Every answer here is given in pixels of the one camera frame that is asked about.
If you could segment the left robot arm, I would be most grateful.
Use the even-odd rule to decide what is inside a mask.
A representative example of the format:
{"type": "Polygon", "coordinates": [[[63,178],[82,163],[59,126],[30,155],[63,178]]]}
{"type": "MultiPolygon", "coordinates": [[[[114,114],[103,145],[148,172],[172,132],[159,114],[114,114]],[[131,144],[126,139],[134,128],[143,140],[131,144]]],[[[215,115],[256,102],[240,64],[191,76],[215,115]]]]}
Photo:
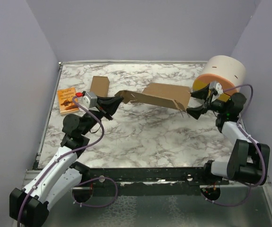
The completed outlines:
{"type": "Polygon", "coordinates": [[[72,101],[78,104],[82,98],[86,107],[83,116],[68,114],[63,119],[64,137],[53,158],[47,166],[23,189],[15,188],[9,196],[9,215],[16,220],[17,226],[41,227],[52,207],[74,186],[85,186],[89,182],[89,174],[72,167],[81,154],[89,147],[97,144],[102,138],[90,143],[85,137],[99,124],[105,132],[102,118],[113,119],[123,97],[99,97],[92,92],[76,93],[72,101]]]}

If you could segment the brown cardboard box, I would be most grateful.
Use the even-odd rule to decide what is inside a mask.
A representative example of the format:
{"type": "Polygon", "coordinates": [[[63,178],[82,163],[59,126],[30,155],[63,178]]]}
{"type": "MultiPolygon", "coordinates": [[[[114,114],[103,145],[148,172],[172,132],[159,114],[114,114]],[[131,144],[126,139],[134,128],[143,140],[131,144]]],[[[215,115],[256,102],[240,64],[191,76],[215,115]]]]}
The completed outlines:
{"type": "Polygon", "coordinates": [[[191,98],[190,88],[186,86],[150,83],[141,93],[121,90],[115,94],[123,98],[123,103],[142,103],[179,111],[186,111],[191,98]]]}

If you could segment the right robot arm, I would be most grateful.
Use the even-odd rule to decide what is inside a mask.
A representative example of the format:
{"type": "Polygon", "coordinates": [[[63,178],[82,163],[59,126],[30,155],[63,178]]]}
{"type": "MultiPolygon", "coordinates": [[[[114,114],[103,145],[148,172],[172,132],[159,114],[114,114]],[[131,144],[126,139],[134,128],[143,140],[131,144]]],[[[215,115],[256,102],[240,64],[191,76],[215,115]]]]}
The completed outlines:
{"type": "Polygon", "coordinates": [[[223,177],[253,187],[263,185],[267,178],[270,147],[253,139],[240,124],[240,113],[247,103],[246,97],[236,92],[227,101],[221,101],[218,98],[222,93],[221,84],[214,81],[191,92],[191,96],[203,100],[203,104],[187,108],[187,113],[195,119],[208,111],[217,112],[215,125],[233,145],[227,162],[209,160],[205,163],[202,180],[212,185],[219,177],[223,177]]]}

